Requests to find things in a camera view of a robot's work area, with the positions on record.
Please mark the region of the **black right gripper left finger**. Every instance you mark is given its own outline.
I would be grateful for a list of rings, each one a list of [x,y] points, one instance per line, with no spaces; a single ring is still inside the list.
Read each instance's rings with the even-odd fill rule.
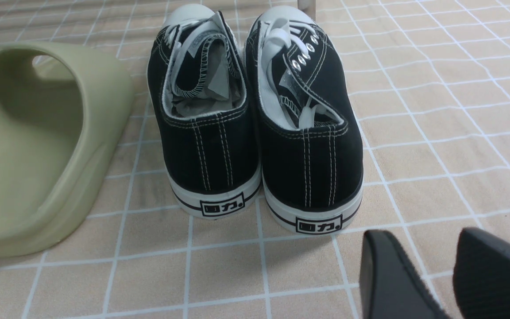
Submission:
[[[365,319],[449,319],[388,230],[364,232],[359,288]]]

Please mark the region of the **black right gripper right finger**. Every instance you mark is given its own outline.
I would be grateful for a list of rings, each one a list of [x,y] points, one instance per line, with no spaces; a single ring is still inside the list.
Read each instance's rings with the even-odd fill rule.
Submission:
[[[464,228],[452,283],[465,319],[510,319],[510,243],[479,228]]]

